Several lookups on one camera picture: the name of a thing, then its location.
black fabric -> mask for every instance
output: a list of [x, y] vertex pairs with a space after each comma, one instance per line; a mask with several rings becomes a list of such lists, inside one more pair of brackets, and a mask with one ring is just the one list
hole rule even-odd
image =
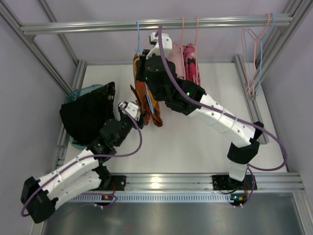
[[90, 144], [99, 136], [104, 122], [114, 118], [114, 96], [115, 83], [110, 82], [61, 106], [63, 125], [78, 144]]

perforated metal strip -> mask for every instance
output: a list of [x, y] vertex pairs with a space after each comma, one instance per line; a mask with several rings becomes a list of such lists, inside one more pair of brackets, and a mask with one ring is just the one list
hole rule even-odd
[[[118, 202], [180, 202], [180, 203], [196, 203], [196, 202], [231, 202], [230, 195], [222, 195], [218, 193], [115, 193]], [[79, 195], [71, 200], [71, 202], [109, 202], [101, 200], [101, 196], [85, 196]]]

pink garment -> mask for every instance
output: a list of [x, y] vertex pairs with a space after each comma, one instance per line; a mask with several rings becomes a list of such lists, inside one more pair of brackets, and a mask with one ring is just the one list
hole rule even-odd
[[181, 50], [178, 43], [173, 43], [173, 48], [168, 54], [167, 59], [175, 64], [177, 77], [184, 79], [184, 65], [181, 59]]
[[[199, 73], [198, 64], [196, 64], [195, 52], [196, 52], [196, 49], [191, 43], [183, 47], [186, 80], [193, 81], [194, 83], [200, 86], [200, 73]], [[196, 66], [198, 67], [198, 79], [196, 76], [197, 74]]]

brown garment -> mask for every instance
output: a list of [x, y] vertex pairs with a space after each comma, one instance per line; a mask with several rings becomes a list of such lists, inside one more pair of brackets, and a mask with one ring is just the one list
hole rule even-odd
[[160, 106], [155, 99], [153, 99], [152, 94], [149, 90], [149, 96], [152, 101], [152, 105], [154, 108], [154, 114], [151, 113], [150, 106], [146, 97], [147, 91], [146, 91], [146, 84], [145, 82], [139, 82], [136, 81], [136, 74], [137, 74], [137, 66], [136, 62], [139, 60], [139, 55], [135, 54], [134, 60], [133, 60], [133, 73], [134, 73], [134, 83], [135, 83], [135, 88], [132, 87], [131, 89], [133, 93], [136, 96], [137, 99], [137, 104], [141, 107], [140, 112], [142, 114], [146, 114], [146, 119], [145, 119], [145, 125], [148, 125], [150, 118], [152, 119], [153, 123], [157, 127], [161, 127], [163, 125], [163, 121], [161, 119], [161, 110]]

